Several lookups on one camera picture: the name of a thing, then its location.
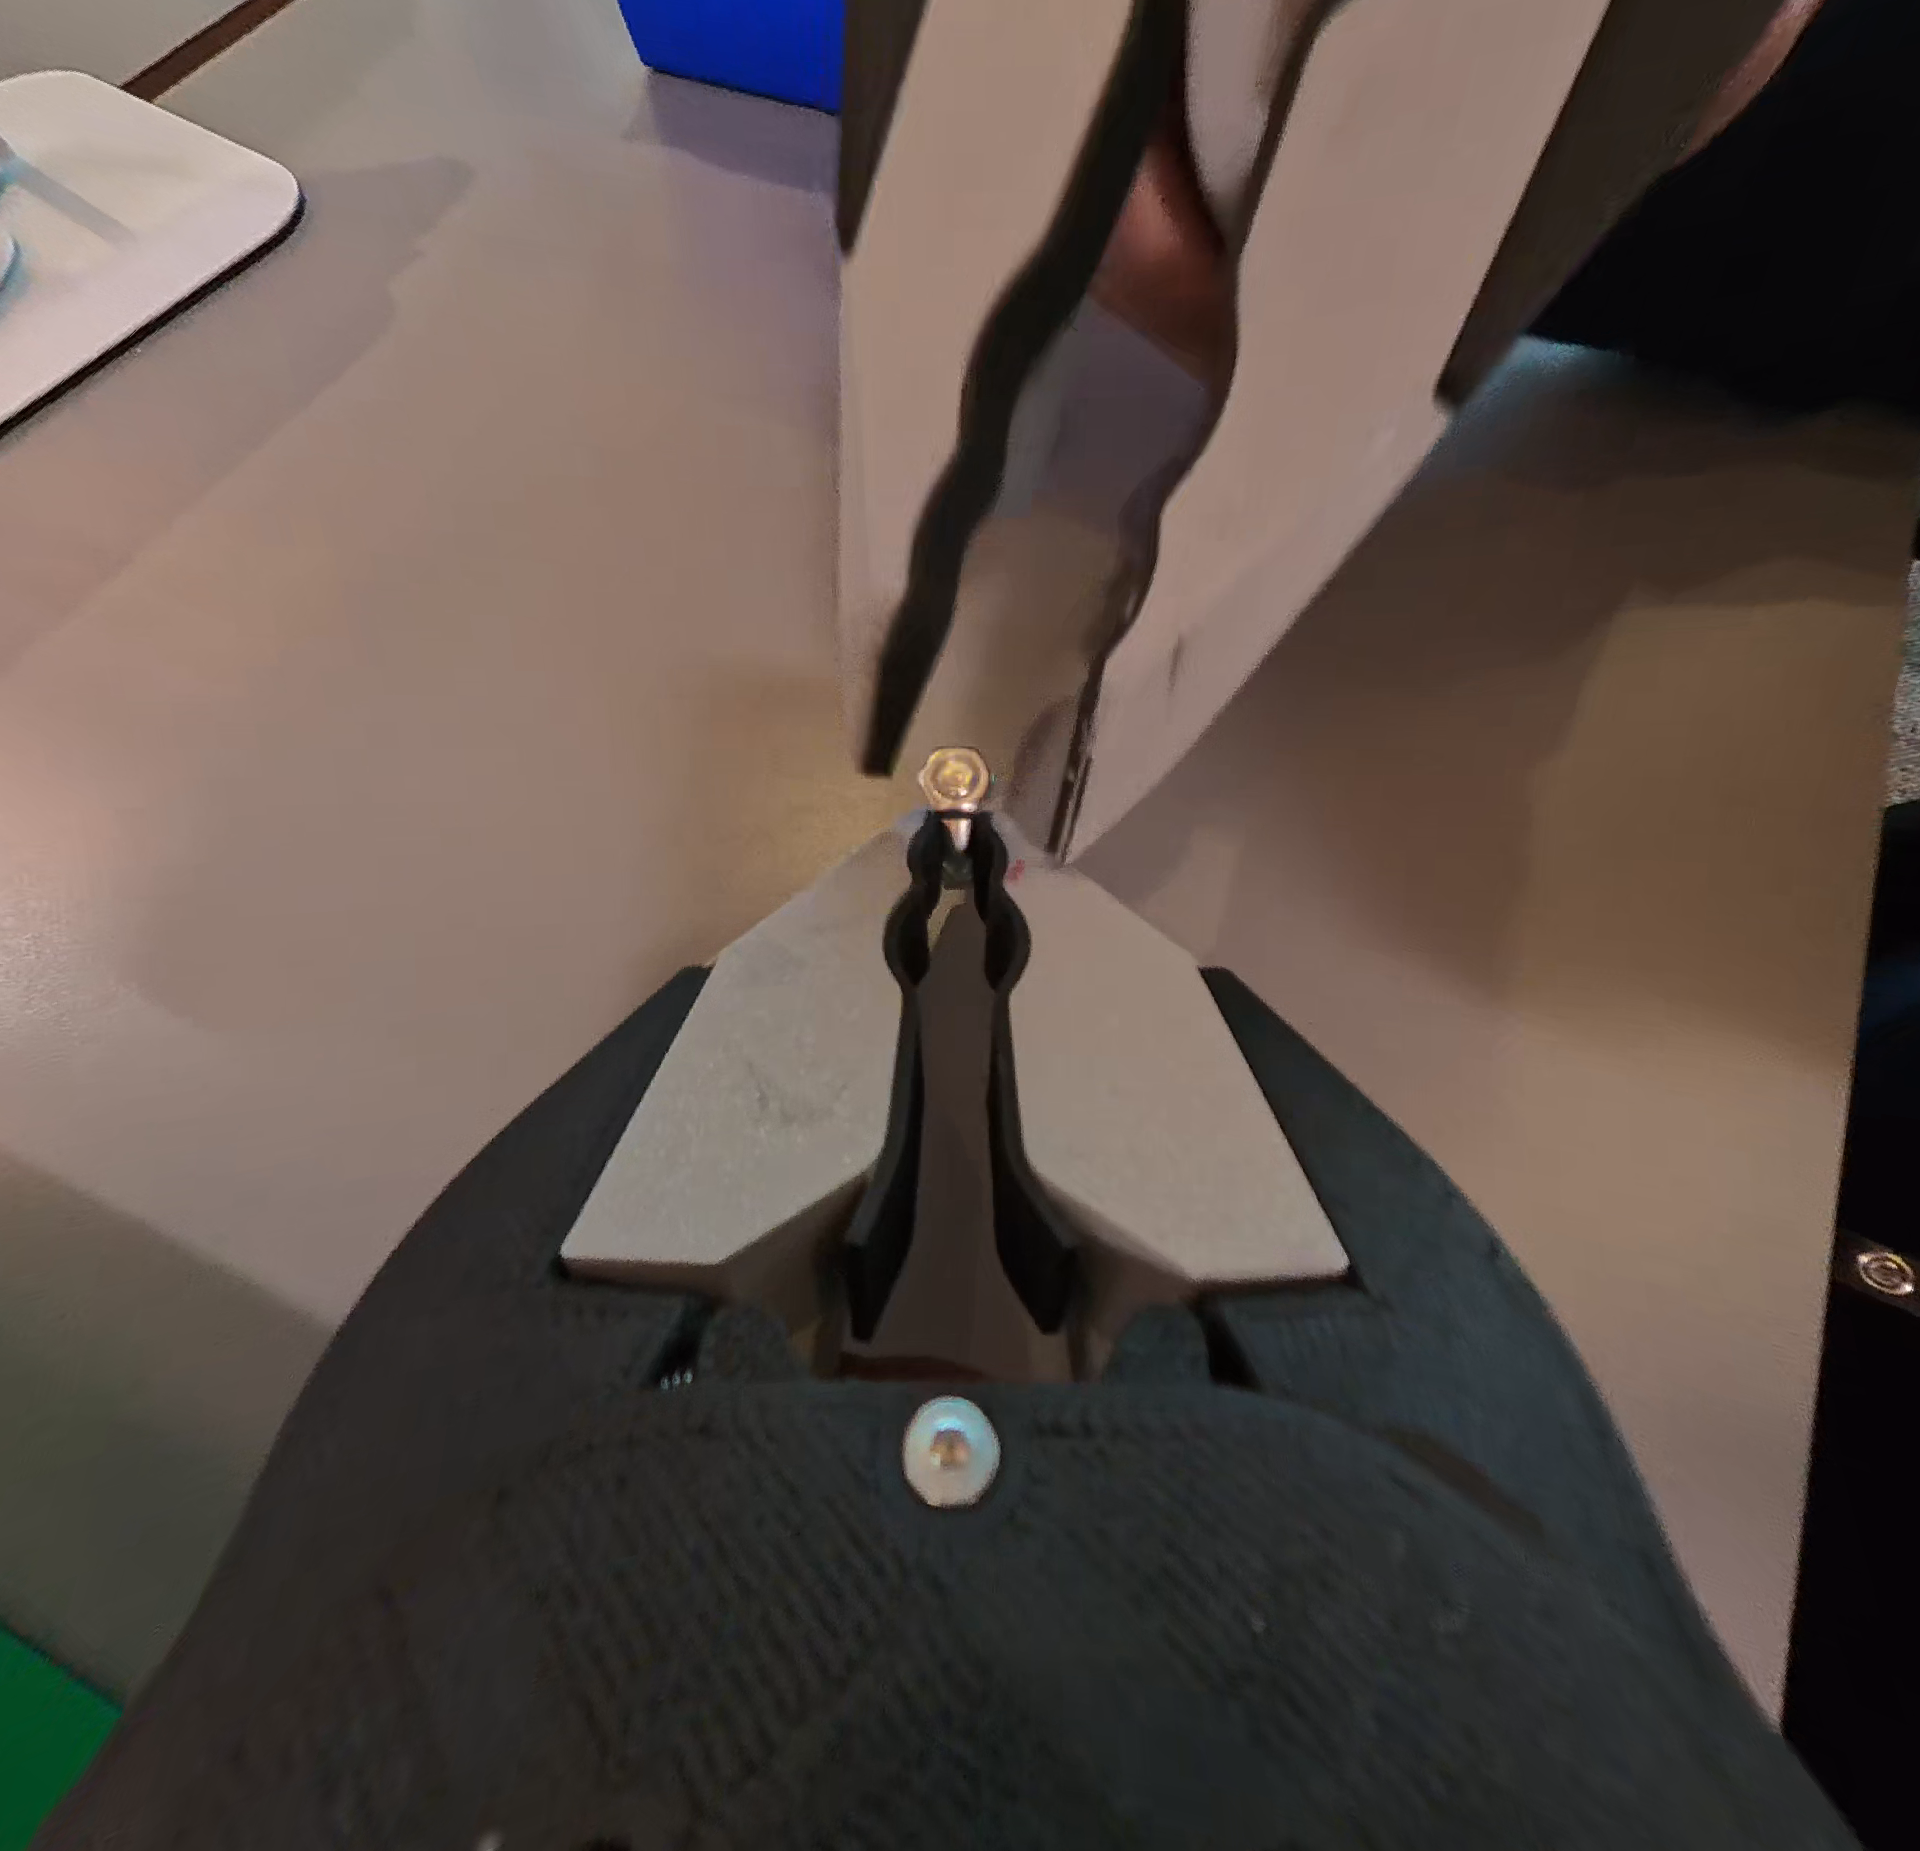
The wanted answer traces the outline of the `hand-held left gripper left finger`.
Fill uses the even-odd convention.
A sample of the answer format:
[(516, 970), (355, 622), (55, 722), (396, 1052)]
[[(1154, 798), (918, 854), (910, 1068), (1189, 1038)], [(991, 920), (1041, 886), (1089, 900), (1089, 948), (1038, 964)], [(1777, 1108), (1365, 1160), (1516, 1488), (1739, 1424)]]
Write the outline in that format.
[(901, 816), (718, 952), (558, 1260), (581, 1282), (748, 1304), (852, 1340), (841, 1246), (885, 1144)]

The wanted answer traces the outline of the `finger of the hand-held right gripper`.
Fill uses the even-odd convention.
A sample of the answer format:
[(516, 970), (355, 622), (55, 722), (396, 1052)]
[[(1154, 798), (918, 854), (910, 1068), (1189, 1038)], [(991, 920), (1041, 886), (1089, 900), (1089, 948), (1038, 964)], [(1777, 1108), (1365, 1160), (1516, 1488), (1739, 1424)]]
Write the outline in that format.
[(1022, 398), (1083, 304), (1188, 51), (1188, 0), (845, 0), (833, 656), (899, 766)]
[(1622, 214), (1819, 0), (1188, 0), (1230, 370), (1129, 504), (1045, 850), (1197, 742)]

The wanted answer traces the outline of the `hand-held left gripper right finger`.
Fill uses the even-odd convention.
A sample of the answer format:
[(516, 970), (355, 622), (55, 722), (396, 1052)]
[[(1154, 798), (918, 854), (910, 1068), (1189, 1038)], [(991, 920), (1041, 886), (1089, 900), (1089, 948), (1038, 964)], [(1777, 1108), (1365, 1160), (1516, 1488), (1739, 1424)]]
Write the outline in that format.
[(998, 1262), (1044, 1336), (1349, 1272), (1199, 964), (1012, 824), (979, 824)]

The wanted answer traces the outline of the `silver hex bolt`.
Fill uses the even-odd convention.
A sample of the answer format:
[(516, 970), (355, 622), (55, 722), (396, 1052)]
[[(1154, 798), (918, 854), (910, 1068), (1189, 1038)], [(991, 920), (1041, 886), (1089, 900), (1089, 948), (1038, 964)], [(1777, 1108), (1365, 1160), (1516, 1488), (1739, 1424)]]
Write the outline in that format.
[(954, 856), (965, 856), (978, 816), (989, 806), (996, 776), (986, 756), (971, 746), (932, 750), (918, 786), (925, 816), (941, 830)]

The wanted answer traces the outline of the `person's right hand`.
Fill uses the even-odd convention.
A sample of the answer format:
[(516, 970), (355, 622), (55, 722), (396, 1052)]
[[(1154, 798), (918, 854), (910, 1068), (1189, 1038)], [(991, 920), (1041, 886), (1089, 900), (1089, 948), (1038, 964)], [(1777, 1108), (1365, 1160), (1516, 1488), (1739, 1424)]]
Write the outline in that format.
[(1177, 111), (1149, 137), (1089, 296), (1209, 388), (1236, 362), (1236, 276)]

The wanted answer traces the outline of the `blue panel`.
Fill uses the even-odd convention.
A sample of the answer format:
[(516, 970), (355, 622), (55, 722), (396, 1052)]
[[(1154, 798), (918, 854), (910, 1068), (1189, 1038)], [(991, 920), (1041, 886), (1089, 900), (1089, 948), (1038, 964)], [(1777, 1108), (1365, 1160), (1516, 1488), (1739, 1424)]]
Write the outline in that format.
[(635, 59), (675, 81), (836, 115), (845, 0), (615, 0)]

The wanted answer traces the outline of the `person's dark clothing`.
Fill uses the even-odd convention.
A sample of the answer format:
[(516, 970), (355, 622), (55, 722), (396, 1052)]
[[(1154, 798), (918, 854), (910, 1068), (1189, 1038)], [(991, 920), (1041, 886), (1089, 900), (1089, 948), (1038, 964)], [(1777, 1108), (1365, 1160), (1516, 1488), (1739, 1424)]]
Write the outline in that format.
[(1790, 410), (1917, 410), (1917, 0), (1825, 0), (1530, 328)]

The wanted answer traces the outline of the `black metal stand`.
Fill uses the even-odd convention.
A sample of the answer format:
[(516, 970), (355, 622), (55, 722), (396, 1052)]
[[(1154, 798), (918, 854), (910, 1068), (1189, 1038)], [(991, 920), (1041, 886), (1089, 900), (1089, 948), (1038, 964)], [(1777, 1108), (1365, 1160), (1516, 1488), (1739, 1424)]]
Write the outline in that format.
[(1917, 1846), (1917, 806), (1884, 814), (1836, 1190), (1784, 1734)]

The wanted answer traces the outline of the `white monitor stand base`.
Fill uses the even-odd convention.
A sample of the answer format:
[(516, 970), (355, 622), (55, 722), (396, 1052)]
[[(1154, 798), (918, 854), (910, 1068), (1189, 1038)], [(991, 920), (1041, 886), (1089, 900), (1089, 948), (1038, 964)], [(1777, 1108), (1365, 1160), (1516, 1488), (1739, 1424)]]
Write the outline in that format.
[(297, 228), (295, 178), (79, 73), (2, 85), (2, 430)]

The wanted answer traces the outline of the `green plastic bin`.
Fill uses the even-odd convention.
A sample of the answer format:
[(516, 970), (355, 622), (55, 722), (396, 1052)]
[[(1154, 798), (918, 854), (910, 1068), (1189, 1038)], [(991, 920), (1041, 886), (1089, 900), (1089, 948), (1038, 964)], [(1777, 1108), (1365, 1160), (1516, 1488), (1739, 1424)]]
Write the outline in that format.
[(121, 1708), (2, 1630), (2, 1850), (24, 1850), (95, 1758)]

